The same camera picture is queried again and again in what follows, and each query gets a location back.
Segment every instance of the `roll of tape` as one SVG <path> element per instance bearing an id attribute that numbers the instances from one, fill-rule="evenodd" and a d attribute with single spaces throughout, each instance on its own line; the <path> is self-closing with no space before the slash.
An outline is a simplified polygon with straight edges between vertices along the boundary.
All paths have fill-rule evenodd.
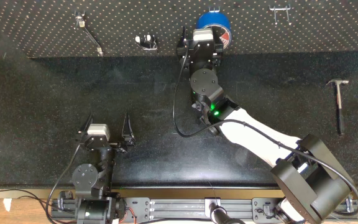
<path id="1" fill-rule="evenodd" d="M 203 14 L 197 21 L 196 29 L 203 29 L 208 27 L 219 27 L 224 30 L 224 34 L 220 36 L 223 43 L 223 49 L 229 46 L 231 42 L 230 21 L 227 17 L 219 11 L 209 11 Z"/>

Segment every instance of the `black countertop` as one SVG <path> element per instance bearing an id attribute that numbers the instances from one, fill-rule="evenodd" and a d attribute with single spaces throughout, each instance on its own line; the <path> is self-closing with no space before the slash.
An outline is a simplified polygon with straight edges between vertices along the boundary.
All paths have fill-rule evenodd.
<path id="1" fill-rule="evenodd" d="M 274 187 L 267 164 L 209 133 L 184 139 L 172 125 L 175 57 L 27 59 L 0 36 L 0 187 L 51 187 L 92 112 L 119 139 L 125 112 L 137 146 L 117 156 L 115 187 Z M 188 75 L 178 92 L 178 124 L 203 126 L 191 108 Z M 358 52 L 225 55 L 224 91 L 260 122 L 300 138 L 319 136 L 358 185 Z M 346 135 L 336 129 L 332 78 L 341 87 Z M 72 170 L 87 161 L 81 151 Z M 71 171 L 62 186 L 71 186 Z"/>

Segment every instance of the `pegboard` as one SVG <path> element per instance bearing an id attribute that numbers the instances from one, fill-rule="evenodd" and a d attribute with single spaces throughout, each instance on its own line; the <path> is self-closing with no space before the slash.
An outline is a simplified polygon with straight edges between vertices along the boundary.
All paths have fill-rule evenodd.
<path id="1" fill-rule="evenodd" d="M 270 6 L 290 4 L 275 24 Z M 86 12 L 88 30 L 105 56 L 174 55 L 181 27 L 192 33 L 209 7 L 220 6 L 231 22 L 226 54 L 358 50 L 358 1 L 219 0 L 0 0 L 0 31 L 28 57 L 98 56 L 81 29 L 75 11 Z M 153 34 L 158 52 L 147 52 L 135 36 Z"/>

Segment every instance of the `wooden floor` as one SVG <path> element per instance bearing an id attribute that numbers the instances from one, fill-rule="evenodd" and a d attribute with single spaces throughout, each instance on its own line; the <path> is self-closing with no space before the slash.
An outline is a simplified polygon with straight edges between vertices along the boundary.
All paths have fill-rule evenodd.
<path id="1" fill-rule="evenodd" d="M 0 199 L 0 224 L 1 223 L 48 223 L 48 220 L 42 207 L 36 200 L 12 199 L 11 210 L 7 212 L 3 204 L 3 199 Z"/>

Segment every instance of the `hammer handle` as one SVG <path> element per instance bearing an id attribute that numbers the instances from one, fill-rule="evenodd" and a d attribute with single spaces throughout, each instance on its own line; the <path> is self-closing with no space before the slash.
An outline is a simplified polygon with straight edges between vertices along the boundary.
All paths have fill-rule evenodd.
<path id="1" fill-rule="evenodd" d="M 339 128 L 339 135 L 342 136 L 345 134 L 345 126 L 343 123 L 343 115 L 342 115 L 342 108 L 338 108 L 338 128 Z"/>

